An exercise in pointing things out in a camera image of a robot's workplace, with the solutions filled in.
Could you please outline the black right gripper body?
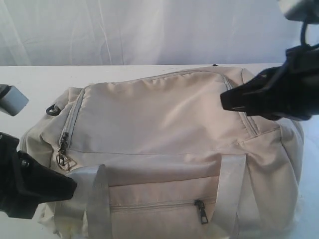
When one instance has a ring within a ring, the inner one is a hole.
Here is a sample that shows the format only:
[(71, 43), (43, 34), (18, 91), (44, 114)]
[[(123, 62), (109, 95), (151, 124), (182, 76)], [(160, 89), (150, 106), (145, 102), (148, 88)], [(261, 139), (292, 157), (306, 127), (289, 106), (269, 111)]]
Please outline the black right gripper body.
[(309, 120), (319, 114), (319, 47), (300, 45), (286, 51), (284, 117)]

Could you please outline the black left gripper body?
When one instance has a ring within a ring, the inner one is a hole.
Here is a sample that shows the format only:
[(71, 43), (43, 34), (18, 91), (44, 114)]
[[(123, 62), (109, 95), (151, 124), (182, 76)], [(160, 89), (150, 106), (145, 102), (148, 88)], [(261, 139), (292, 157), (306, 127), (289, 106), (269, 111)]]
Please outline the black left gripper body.
[(29, 163), (19, 158), (18, 144), (18, 138), (0, 133), (0, 211), (10, 218), (32, 219), (37, 195), (24, 183), (22, 169)]

